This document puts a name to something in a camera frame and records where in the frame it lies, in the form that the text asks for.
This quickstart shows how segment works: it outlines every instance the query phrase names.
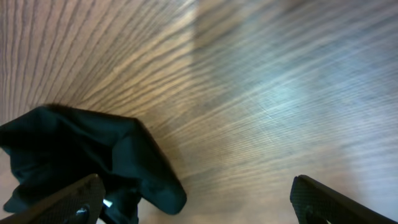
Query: brown wooden tabletop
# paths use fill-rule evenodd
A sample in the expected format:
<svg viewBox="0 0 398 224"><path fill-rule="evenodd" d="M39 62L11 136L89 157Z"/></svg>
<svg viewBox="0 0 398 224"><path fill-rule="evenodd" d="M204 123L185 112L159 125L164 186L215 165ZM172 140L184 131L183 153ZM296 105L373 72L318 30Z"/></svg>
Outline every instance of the brown wooden tabletop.
<svg viewBox="0 0 398 224"><path fill-rule="evenodd" d="M188 194L176 216L142 202L142 224L297 223L299 174L398 221L398 1L0 3L0 123L43 103L139 118Z"/></svg>

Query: cloth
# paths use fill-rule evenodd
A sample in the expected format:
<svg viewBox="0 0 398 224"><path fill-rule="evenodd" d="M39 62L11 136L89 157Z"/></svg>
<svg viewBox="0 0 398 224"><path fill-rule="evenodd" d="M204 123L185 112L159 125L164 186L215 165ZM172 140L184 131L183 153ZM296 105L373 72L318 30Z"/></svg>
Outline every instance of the cloth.
<svg viewBox="0 0 398 224"><path fill-rule="evenodd" d="M44 197L98 174L115 223L138 223L141 197L176 214L187 196L145 127L134 118L41 106L0 127L0 147L20 185L4 205L19 213Z"/></svg>

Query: wood grain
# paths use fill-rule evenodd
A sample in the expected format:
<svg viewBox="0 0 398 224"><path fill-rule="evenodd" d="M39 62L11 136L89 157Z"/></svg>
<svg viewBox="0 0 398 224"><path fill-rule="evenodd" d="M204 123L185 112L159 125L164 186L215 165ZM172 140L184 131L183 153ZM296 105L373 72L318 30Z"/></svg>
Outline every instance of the wood grain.
<svg viewBox="0 0 398 224"><path fill-rule="evenodd" d="M1 123L141 119L188 192L141 223L297 223L299 174L398 220L396 0L0 2Z"/></svg>

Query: crumpled fabric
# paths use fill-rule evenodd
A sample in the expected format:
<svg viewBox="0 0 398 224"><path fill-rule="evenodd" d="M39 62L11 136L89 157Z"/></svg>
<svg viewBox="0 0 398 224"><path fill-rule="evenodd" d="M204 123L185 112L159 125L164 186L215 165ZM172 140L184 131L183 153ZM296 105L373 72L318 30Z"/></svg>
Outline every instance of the crumpled fabric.
<svg viewBox="0 0 398 224"><path fill-rule="evenodd" d="M138 223L141 197L171 215L187 201L155 141L134 118L41 106L0 126L0 147L20 183L4 205L7 212L22 212L93 173L113 202L104 214L115 223Z"/></svg>

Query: folded cloth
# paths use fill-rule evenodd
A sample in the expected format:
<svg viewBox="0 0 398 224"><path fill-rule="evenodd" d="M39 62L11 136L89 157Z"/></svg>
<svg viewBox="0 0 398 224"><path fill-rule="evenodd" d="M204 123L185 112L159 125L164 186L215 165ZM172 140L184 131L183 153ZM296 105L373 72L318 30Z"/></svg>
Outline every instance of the folded cloth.
<svg viewBox="0 0 398 224"><path fill-rule="evenodd" d="M98 174L115 223L138 223L141 197L176 214L187 196L145 127L123 118L64 106L41 106L0 126L0 147L20 185L4 205L19 213L56 191Z"/></svg>

